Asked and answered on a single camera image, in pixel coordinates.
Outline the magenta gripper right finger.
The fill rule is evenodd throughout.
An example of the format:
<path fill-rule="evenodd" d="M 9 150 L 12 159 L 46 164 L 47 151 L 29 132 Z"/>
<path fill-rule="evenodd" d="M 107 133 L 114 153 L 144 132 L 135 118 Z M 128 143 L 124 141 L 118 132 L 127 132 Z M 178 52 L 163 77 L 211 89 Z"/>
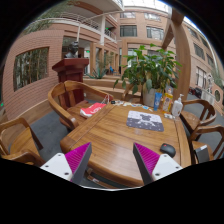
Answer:
<path fill-rule="evenodd" d="M 168 154 L 159 155 L 138 143 L 133 144 L 133 154 L 145 185 L 182 169 Z"/>

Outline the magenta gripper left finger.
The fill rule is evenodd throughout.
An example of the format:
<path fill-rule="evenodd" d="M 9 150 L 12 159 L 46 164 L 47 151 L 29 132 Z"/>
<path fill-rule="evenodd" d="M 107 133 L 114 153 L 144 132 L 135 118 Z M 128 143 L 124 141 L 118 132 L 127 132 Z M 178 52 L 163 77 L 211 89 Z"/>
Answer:
<path fill-rule="evenodd" d="M 79 185 L 84 176 L 91 153 L 92 144 L 86 143 L 66 154 L 57 153 L 42 165 L 41 168 Z"/>

